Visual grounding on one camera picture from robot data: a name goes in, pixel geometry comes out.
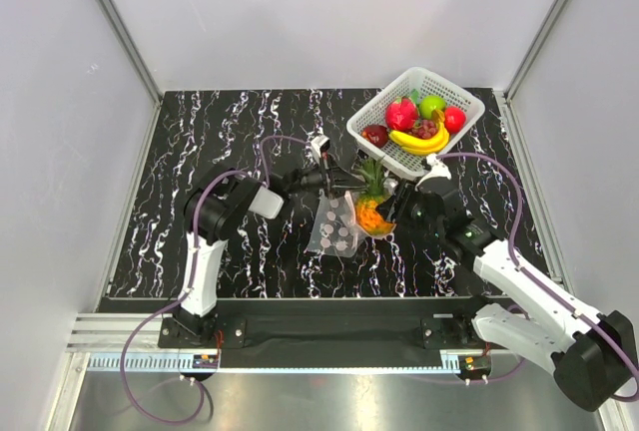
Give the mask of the clear pink-dotted zip bag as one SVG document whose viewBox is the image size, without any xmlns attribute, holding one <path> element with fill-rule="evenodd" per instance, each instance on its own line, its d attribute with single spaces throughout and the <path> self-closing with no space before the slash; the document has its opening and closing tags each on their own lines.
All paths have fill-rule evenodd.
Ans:
<svg viewBox="0 0 639 431">
<path fill-rule="evenodd" d="M 386 182 L 387 180 L 385 189 L 389 194 L 395 182 L 390 181 L 389 185 Z M 387 237 L 370 236 L 357 224 L 354 204 L 360 193 L 346 193 L 338 199 L 320 196 L 314 227 L 307 245 L 308 252 L 350 258 L 367 238 Z"/>
</svg>

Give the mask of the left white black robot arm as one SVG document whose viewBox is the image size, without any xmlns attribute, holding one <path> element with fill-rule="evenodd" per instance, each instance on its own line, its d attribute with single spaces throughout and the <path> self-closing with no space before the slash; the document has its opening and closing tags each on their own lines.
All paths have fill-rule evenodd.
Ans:
<svg viewBox="0 0 639 431">
<path fill-rule="evenodd" d="M 184 206 L 185 277 L 172 309 L 178 335 L 196 347 L 221 336 L 216 329 L 216 308 L 222 256 L 247 215 L 274 219 L 298 193 L 315 192 L 333 199 L 363 189 L 363 179 L 342 169 L 330 155 L 310 168 L 294 169 L 281 177 L 268 173 L 263 183 L 242 171 L 214 166 Z"/>
</svg>

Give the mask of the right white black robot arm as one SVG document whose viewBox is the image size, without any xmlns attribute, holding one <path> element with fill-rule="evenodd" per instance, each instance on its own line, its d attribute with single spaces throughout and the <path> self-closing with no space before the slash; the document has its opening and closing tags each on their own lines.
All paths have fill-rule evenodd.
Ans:
<svg viewBox="0 0 639 431">
<path fill-rule="evenodd" d="M 619 389 L 638 376 L 631 321 L 619 311 L 601 313 L 531 266 L 503 233 L 466 210 L 449 180 L 401 183 L 376 209 L 389 222 L 437 237 L 450 257 L 525 312 L 519 317 L 485 303 L 458 317 L 453 335 L 462 346 L 486 341 L 521 356 L 548 372 L 586 411 L 618 398 Z"/>
</svg>

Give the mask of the orange toy pineapple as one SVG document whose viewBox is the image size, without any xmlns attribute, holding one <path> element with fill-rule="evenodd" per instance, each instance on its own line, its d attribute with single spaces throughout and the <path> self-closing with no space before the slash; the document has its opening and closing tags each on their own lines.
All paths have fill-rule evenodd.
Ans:
<svg viewBox="0 0 639 431">
<path fill-rule="evenodd" d="M 357 171 L 363 177 L 365 188 L 354 204 L 356 222 L 370 236 L 386 236 L 393 231 L 394 224 L 386 221 L 377 211 L 377 206 L 389 197 L 382 163 L 368 158 Z"/>
</svg>

